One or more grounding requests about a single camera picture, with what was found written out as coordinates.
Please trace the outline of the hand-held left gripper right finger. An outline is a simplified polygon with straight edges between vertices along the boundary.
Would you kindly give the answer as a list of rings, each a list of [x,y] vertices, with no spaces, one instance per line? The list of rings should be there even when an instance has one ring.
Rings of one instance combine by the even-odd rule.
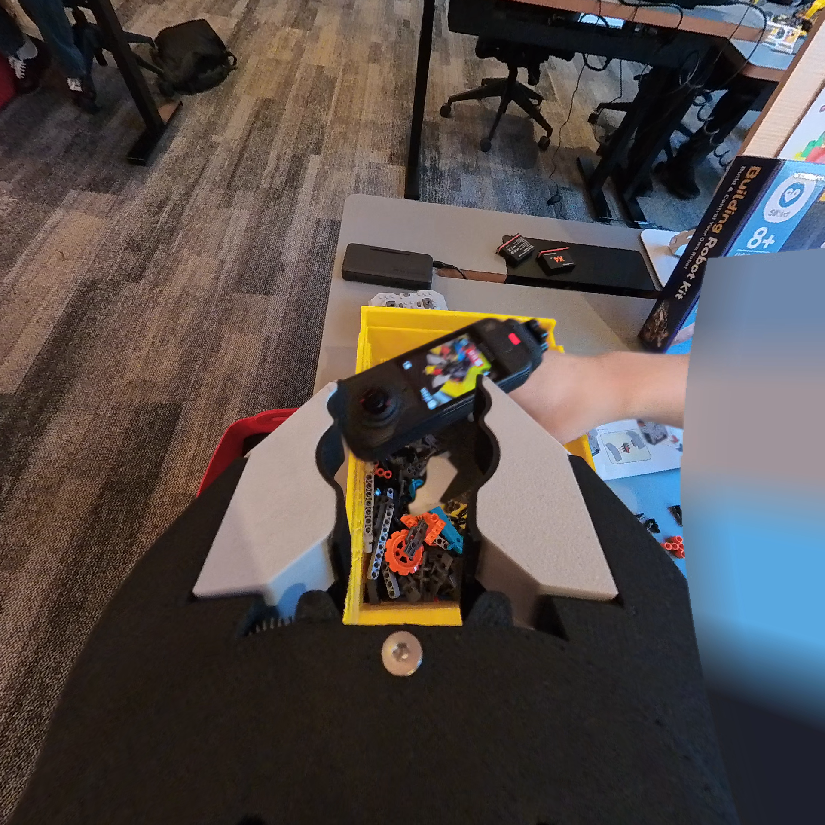
[[[508,597],[522,627],[535,626],[545,596],[614,599],[618,589],[571,454],[488,377],[479,379],[474,422],[474,578]]]

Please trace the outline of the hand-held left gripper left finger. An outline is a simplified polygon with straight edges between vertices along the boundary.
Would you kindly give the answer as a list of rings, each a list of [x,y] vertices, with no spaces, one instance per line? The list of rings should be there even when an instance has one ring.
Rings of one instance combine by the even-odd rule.
[[[344,458],[326,384],[249,452],[193,587],[198,599],[260,596],[282,619],[336,581],[333,531]]]

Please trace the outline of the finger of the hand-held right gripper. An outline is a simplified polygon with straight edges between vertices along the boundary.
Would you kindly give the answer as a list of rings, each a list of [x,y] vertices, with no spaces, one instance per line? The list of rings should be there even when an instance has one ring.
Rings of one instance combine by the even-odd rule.
[[[458,469],[453,465],[448,451],[434,455],[428,460],[423,484],[408,505],[408,512],[421,515],[441,506],[457,473]]]

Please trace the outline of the pile of small building parts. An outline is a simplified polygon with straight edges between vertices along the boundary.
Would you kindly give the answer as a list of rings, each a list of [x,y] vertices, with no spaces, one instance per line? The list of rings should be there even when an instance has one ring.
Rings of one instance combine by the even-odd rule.
[[[410,514],[408,505],[414,499],[417,489],[423,484],[428,460],[434,455],[446,451],[447,449],[435,436],[426,435],[415,440],[409,446],[394,452],[389,458],[374,462],[375,467],[380,465],[391,469],[394,473],[393,478],[389,480],[375,476],[374,518],[377,515],[379,498],[387,489],[394,490],[395,508],[388,539],[393,532],[405,528],[400,520],[401,516]],[[361,482],[361,504],[358,506],[362,518],[363,583],[361,590],[364,603],[370,606],[412,606],[425,603],[459,602],[465,535],[469,516],[468,493],[460,492],[453,498],[446,495],[442,505],[439,506],[450,517],[463,537],[463,553],[461,555],[428,547],[418,570],[406,576],[391,572],[384,556],[379,577],[376,581],[373,581],[368,574],[372,552],[366,556],[364,554],[364,480],[365,474]]]

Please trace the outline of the yellow plastic bin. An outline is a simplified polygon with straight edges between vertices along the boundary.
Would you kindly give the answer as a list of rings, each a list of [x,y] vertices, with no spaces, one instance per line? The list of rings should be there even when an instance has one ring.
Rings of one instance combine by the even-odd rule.
[[[393,309],[379,307],[362,307],[361,309],[361,330],[358,337],[356,354],[356,373],[361,373],[378,364],[390,360],[391,356],[397,356],[410,351],[413,347],[423,345],[438,336],[454,332],[461,327],[480,321],[482,315],[472,313],[420,310],[420,309]],[[475,495],[472,483],[480,480],[480,471],[474,459],[474,444],[476,437],[476,424],[473,420],[463,422],[460,427],[455,425],[454,435],[450,435],[452,441],[448,447],[452,463],[460,468],[446,494],[455,497],[460,492],[467,492],[469,495],[469,516],[467,527],[469,538],[465,543],[464,556],[468,559],[464,562],[463,571],[472,574],[474,578],[476,563],[480,551],[480,539],[473,535],[471,527],[468,526],[471,518],[472,507],[475,503]],[[571,454],[572,469],[587,469],[584,480],[601,480],[593,472],[590,459],[583,459],[585,447],[583,437],[582,444],[574,446]],[[356,458],[350,452],[347,465],[347,486],[346,486],[346,513],[351,528],[351,573],[345,597],[343,611],[344,624],[364,624],[364,625],[459,625],[462,619],[459,618],[459,606],[448,602],[425,603],[412,606],[370,606],[366,605],[362,597],[362,539],[361,539],[361,515],[358,506],[361,504],[361,482],[364,479],[366,462]],[[595,516],[590,516],[595,527]]]

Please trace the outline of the blue desk mat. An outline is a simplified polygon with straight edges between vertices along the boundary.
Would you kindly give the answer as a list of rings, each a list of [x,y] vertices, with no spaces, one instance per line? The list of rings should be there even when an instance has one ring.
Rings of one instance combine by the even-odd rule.
[[[645,517],[656,520],[661,533],[655,535],[649,532],[656,542],[661,543],[671,535],[684,537],[683,526],[676,524],[667,509],[674,504],[681,505],[680,469],[608,480],[606,484],[634,517],[635,514],[644,513]]]

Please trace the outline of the black desk pad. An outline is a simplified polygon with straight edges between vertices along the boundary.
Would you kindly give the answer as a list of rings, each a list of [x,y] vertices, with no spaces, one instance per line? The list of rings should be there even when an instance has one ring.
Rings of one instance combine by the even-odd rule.
[[[531,258],[520,266],[510,266],[504,260],[507,265],[506,284],[634,298],[656,298],[662,291],[639,251],[524,237],[535,250]],[[570,247],[576,262],[575,269],[561,275],[547,276],[537,265],[536,254],[558,247]]]

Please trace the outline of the pale desk with black legs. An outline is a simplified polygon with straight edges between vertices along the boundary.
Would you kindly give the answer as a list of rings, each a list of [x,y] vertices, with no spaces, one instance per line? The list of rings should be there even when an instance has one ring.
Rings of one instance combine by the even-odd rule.
[[[161,70],[137,55],[131,48],[134,44],[155,47],[154,40],[150,36],[125,31],[109,1],[72,1],[63,2],[63,5],[71,9],[75,26],[83,32],[96,34],[97,40],[91,53],[98,64],[107,64],[104,51],[111,53],[115,60],[144,123],[144,131],[129,149],[127,160],[141,167],[149,165],[170,124],[182,107],[181,100],[177,98],[156,101],[144,77],[144,70],[158,76],[161,75]]]

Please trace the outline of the person's right hand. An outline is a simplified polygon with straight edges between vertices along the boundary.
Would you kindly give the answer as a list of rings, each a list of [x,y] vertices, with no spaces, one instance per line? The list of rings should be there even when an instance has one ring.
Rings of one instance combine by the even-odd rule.
[[[605,365],[603,356],[550,353],[510,398],[559,443],[568,444],[616,418],[605,388]]]

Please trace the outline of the large orange gear wheel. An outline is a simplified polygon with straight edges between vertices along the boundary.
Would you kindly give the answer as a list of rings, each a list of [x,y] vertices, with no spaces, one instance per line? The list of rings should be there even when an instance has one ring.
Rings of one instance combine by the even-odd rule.
[[[401,531],[393,532],[388,539],[385,548],[385,561],[391,572],[406,576],[418,570],[422,564],[424,553],[429,546],[424,543],[414,561],[409,562],[404,554],[404,546],[407,541],[409,528],[415,524],[417,516],[404,514],[400,520],[405,525],[405,528]]]

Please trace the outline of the white control hub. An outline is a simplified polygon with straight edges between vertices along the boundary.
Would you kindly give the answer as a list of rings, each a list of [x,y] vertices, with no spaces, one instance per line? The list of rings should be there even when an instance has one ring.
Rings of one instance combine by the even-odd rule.
[[[446,310],[444,296],[434,290],[402,293],[379,293],[368,303],[371,307]]]

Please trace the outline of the white flat pad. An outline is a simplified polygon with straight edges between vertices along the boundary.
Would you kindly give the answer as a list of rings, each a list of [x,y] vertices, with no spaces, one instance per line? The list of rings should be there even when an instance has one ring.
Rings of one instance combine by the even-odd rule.
[[[687,243],[690,242],[694,229],[682,232],[671,232],[663,229],[643,229],[640,240],[645,248],[645,253],[653,267],[655,277],[660,284],[660,289],[669,281],[676,263],[681,254],[685,252]]]

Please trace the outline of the blue cardboard kit box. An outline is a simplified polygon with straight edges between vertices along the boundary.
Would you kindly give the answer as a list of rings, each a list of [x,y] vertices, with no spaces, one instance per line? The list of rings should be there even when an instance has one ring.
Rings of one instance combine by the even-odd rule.
[[[709,260],[823,248],[823,191],[821,163],[735,159],[639,332],[645,349],[689,349]]]

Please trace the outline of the black office chair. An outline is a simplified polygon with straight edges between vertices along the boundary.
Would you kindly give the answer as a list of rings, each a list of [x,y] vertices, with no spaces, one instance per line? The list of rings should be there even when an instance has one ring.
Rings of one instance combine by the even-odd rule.
[[[499,98],[500,105],[489,135],[480,141],[480,150],[489,152],[492,138],[509,104],[515,102],[543,130],[544,135],[538,141],[539,150],[550,147],[553,128],[541,113],[543,97],[534,87],[541,76],[541,66],[550,58],[550,51],[540,46],[516,43],[510,40],[479,37],[476,41],[475,54],[478,58],[494,58],[505,64],[507,77],[485,78],[477,88],[460,92],[447,99],[440,107],[440,115],[450,118],[452,107],[457,102]]]

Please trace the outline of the yellow toy model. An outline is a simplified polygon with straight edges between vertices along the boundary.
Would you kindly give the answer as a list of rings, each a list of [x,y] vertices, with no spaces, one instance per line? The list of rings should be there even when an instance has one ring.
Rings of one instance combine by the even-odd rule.
[[[786,5],[773,3],[776,9],[768,15],[762,45],[779,53],[793,54],[813,27],[810,7],[814,4],[815,2],[806,1]]]

